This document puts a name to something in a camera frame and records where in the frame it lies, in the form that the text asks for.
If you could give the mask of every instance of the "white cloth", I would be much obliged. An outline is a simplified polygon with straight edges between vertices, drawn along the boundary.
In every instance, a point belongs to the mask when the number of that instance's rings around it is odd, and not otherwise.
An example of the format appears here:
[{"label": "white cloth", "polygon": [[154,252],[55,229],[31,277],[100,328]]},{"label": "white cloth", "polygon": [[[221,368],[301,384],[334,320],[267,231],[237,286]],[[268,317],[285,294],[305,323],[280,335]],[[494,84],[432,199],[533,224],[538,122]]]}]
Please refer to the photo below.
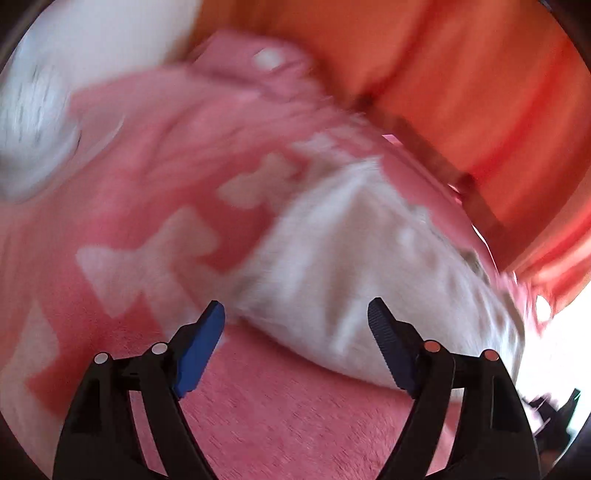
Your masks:
[{"label": "white cloth", "polygon": [[475,274],[381,176],[347,166],[301,195],[240,273],[238,312],[328,369],[395,387],[368,327],[368,303],[449,351],[499,352],[516,379],[524,326],[516,308]]}]

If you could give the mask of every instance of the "screw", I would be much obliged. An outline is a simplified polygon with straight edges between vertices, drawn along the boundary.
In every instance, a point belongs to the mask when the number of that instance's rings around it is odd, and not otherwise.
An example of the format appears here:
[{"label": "screw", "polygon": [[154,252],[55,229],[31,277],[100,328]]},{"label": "screw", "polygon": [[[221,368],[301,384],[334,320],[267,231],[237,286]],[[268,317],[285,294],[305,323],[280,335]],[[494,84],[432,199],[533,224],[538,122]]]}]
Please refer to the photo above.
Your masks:
[{"label": "screw", "polygon": [[162,355],[166,350],[168,350],[166,343],[160,342],[152,346],[152,353],[154,355]]},{"label": "screw", "polygon": [[499,354],[494,350],[484,350],[484,358],[491,362],[496,362],[499,359]]},{"label": "screw", "polygon": [[427,352],[431,353],[437,353],[439,350],[441,350],[441,345],[439,345],[439,342],[436,342],[435,340],[427,340],[423,346]]},{"label": "screw", "polygon": [[95,363],[97,365],[102,365],[104,364],[107,360],[109,359],[109,354],[108,353],[99,353],[98,355],[95,356]]}]

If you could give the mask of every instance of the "pink towel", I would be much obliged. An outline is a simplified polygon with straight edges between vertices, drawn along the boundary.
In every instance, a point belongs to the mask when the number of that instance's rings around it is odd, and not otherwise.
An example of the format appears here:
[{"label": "pink towel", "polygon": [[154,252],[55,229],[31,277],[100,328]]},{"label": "pink towel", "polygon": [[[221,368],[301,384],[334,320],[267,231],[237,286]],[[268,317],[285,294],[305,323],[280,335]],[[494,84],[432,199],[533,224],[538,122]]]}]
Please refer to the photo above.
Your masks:
[{"label": "pink towel", "polygon": [[[223,62],[230,48],[245,70]],[[194,65],[82,92],[75,112],[123,115],[119,135],[80,170],[72,159],[61,176],[75,174],[61,184],[58,175],[59,188],[0,205],[0,408],[46,473],[93,356],[136,355],[209,300],[224,301],[227,278],[326,169],[380,159],[402,194],[449,205],[441,218],[454,221],[438,225],[446,235],[482,249],[461,209],[401,147],[302,76],[305,58],[275,41],[219,34]],[[182,406],[221,479],[358,479],[378,473],[411,401],[230,325]],[[432,469],[444,466],[456,419],[454,407]]]}]

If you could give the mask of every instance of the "blue gripper pad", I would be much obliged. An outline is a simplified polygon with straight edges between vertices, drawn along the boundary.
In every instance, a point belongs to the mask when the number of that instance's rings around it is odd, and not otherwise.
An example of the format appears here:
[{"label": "blue gripper pad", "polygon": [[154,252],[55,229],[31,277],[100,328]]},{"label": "blue gripper pad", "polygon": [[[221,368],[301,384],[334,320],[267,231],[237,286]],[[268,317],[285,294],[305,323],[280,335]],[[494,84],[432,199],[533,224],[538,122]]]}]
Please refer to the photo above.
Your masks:
[{"label": "blue gripper pad", "polygon": [[196,323],[181,327],[171,340],[171,346],[176,347],[177,377],[173,390],[178,398],[197,387],[222,335],[225,320],[223,305],[213,301]]}]

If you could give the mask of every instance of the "orange cloth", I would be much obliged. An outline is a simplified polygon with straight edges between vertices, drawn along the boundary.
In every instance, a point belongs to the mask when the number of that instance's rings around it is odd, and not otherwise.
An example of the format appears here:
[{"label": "orange cloth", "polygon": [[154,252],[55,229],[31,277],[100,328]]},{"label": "orange cloth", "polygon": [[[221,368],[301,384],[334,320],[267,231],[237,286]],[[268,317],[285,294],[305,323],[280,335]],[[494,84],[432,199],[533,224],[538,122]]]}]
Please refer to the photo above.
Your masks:
[{"label": "orange cloth", "polygon": [[499,269],[556,309],[584,286],[591,74],[537,1],[204,0],[196,39],[219,27],[299,43],[344,105],[370,105],[403,142],[419,133]]}]

